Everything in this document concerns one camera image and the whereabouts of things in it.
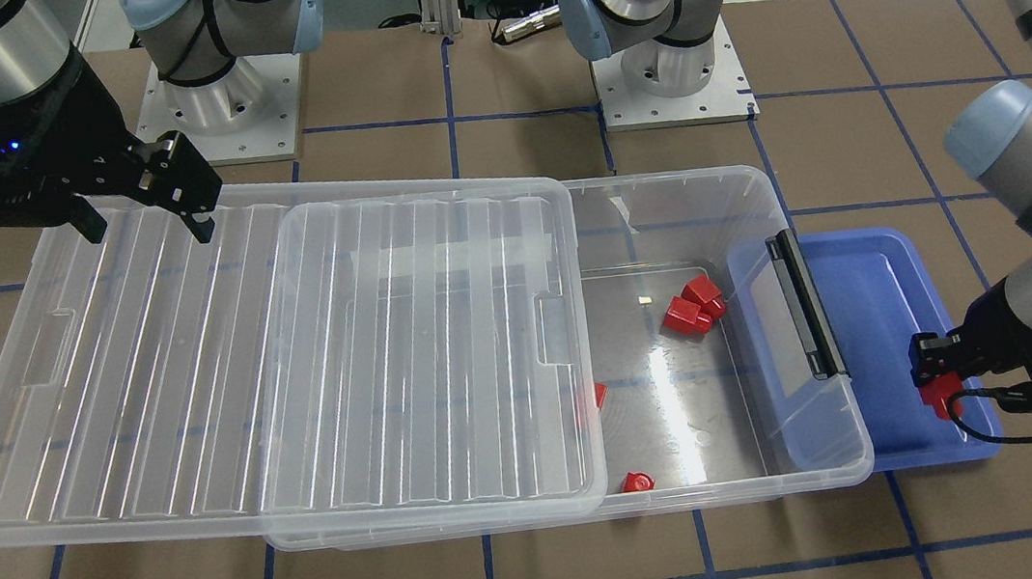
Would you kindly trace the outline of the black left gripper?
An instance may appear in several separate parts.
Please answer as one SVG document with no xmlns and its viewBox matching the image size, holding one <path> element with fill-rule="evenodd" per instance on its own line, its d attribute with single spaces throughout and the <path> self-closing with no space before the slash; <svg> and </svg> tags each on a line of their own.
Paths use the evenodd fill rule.
<svg viewBox="0 0 1032 579">
<path fill-rule="evenodd" d="M 954 420 L 964 411 L 963 399 L 982 397 L 1010 414 L 1032 413 L 1032 328 L 1006 299 L 1005 289 L 990 289 L 966 312 L 948 335 L 915 333 L 909 337 L 910 376 L 917 391 L 963 386 L 970 376 L 1025 369 L 1027 378 L 1012 387 L 962 389 L 952 396 Z"/>
</svg>

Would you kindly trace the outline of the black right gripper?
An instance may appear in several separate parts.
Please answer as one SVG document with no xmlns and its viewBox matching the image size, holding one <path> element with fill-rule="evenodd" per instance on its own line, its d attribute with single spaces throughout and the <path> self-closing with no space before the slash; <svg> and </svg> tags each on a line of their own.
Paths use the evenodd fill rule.
<svg viewBox="0 0 1032 579">
<path fill-rule="evenodd" d="M 76 49 L 32 94 L 0 105 L 0 226 L 73 226 L 89 244 L 107 220 L 89 196 L 125 196 L 174 213 L 209 244 L 223 181 L 186 134 L 146 144 L 127 130 L 105 85 Z"/>
</svg>

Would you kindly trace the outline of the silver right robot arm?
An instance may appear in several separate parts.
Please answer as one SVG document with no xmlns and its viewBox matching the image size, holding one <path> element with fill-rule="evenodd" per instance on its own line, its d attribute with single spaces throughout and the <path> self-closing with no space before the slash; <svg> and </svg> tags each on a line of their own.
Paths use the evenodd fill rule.
<svg viewBox="0 0 1032 579">
<path fill-rule="evenodd" d="M 221 178 L 194 146 L 259 110 L 253 57 L 320 46 L 320 0 L 119 0 L 150 52 L 178 126 L 143 141 L 42 0 L 0 0 L 0 228 L 107 222 L 90 197 L 127 197 L 174 214 L 211 242 Z"/>
</svg>

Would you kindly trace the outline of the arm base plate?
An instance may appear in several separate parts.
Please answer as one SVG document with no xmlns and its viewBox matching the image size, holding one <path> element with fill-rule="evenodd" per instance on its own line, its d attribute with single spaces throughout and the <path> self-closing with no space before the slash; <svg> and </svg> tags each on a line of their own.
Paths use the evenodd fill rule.
<svg viewBox="0 0 1032 579">
<path fill-rule="evenodd" d="M 214 167 L 296 159 L 302 72 L 299 54 L 241 56 L 224 78 L 186 88 L 150 66 L 136 122 L 140 141 L 176 130 Z"/>
<path fill-rule="evenodd" d="M 761 106 L 724 19 L 713 31 L 691 49 L 643 41 L 593 62 L 607 127 L 623 132 L 757 118 Z"/>
</svg>

